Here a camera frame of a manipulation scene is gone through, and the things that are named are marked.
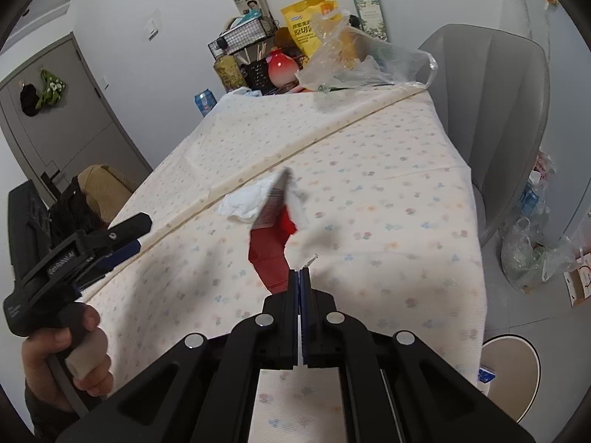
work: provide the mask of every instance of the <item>red wrapper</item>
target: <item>red wrapper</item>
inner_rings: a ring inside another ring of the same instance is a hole
[[[290,267],[285,256],[286,243],[297,231],[285,203],[290,179],[291,171],[284,170],[250,230],[248,260],[273,294],[287,290]]]

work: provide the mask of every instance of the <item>door frame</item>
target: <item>door frame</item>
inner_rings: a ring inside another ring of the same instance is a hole
[[[78,55],[79,60],[82,63],[82,68],[84,68],[84,71],[85,71],[86,75],[88,76],[90,84],[92,84],[92,86],[94,87],[96,94],[98,95],[99,100],[101,101],[102,105],[107,110],[109,117],[111,118],[113,123],[117,126],[117,128],[119,129],[119,131],[123,135],[123,138],[125,138],[125,141],[129,144],[129,146],[131,147],[131,149],[133,150],[135,155],[138,157],[140,162],[143,164],[144,167],[146,167],[146,170],[148,170],[148,172],[152,172],[154,169],[146,161],[146,158],[144,158],[144,155],[141,154],[141,152],[138,150],[137,146],[135,146],[135,143],[129,137],[129,135],[127,134],[127,131],[125,131],[125,129],[122,127],[121,123],[117,119],[117,116],[115,115],[115,112],[110,107],[109,102],[105,98],[104,93],[100,89],[99,85],[96,84],[96,80],[95,80],[93,74],[91,73],[90,68],[88,67],[88,64],[86,63],[86,61],[84,59],[84,55],[82,54],[82,51],[81,51],[80,47],[78,46],[78,42],[76,41],[76,37],[74,36],[73,32],[70,32],[70,34],[66,35],[65,37],[62,37],[59,40],[54,41],[52,44],[48,45],[43,50],[35,53],[32,57],[28,58],[24,63],[17,66],[6,78],[4,78],[2,81],[0,81],[0,90],[2,90],[2,88],[4,88],[8,84],[8,82],[11,81],[11,79],[13,79],[20,72],[22,72],[22,70],[25,69],[26,67],[28,67],[30,64],[34,63],[36,60],[38,60],[43,55],[49,53],[50,51],[54,50],[55,48],[59,47],[60,45],[63,45],[66,42],[69,42],[69,41],[72,41],[72,43],[74,45],[74,49],[76,51],[76,54]],[[8,146],[11,149],[11,151],[13,152],[13,155],[16,158],[17,163],[23,169],[25,176],[28,179],[32,180],[33,183],[35,183],[35,187],[39,191],[41,198],[45,201],[45,203],[48,206],[51,206],[52,204],[54,204],[55,203],[55,196],[53,196],[53,194],[51,193],[51,191],[49,191],[49,189],[45,185],[45,183],[43,183],[41,178],[33,171],[33,168],[31,167],[29,161],[27,160],[27,157],[24,155],[23,150],[21,149],[20,145],[18,144],[17,139],[15,138],[13,131],[10,128],[10,125],[8,124],[8,120],[7,120],[6,116],[4,115],[4,111],[2,110],[1,106],[0,106],[0,128],[2,129],[2,133],[4,133],[4,137],[6,138]]]

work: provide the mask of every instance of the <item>tiled floor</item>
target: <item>tiled floor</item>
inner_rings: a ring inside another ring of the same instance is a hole
[[[591,301],[572,308],[562,274],[525,295],[507,282],[499,263],[501,239],[482,249],[488,313],[485,340],[525,337],[540,357],[540,390],[521,422],[537,443],[550,443],[591,385]]]

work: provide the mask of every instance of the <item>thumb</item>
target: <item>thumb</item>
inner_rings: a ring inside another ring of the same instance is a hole
[[[72,342],[68,328],[42,328],[35,331],[23,343],[23,366],[25,371],[45,364],[49,355],[65,350]]]

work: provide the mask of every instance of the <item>yellow snack bag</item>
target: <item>yellow snack bag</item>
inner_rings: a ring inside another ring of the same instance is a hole
[[[281,10],[296,45],[308,58],[320,47],[320,40],[310,28],[315,13],[328,14],[339,7],[336,0],[302,0]]]

